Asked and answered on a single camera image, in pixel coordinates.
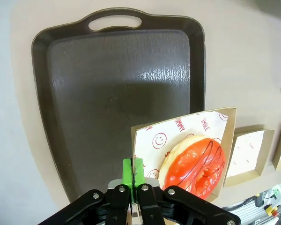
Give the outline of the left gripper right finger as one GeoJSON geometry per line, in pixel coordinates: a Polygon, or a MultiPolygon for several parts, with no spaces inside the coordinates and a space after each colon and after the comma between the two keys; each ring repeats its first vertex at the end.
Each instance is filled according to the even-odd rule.
{"type": "Polygon", "coordinates": [[[165,190],[158,180],[145,178],[143,160],[133,159],[133,187],[145,225],[239,225],[240,218],[178,187],[165,190]]]}

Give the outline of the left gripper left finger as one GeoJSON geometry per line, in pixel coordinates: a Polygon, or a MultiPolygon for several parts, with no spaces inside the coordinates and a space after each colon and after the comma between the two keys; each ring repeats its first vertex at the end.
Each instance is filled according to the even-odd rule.
{"type": "Polygon", "coordinates": [[[125,225],[132,202],[132,184],[132,159],[124,159],[122,178],[111,181],[105,193],[92,189],[40,224],[125,225]]]}

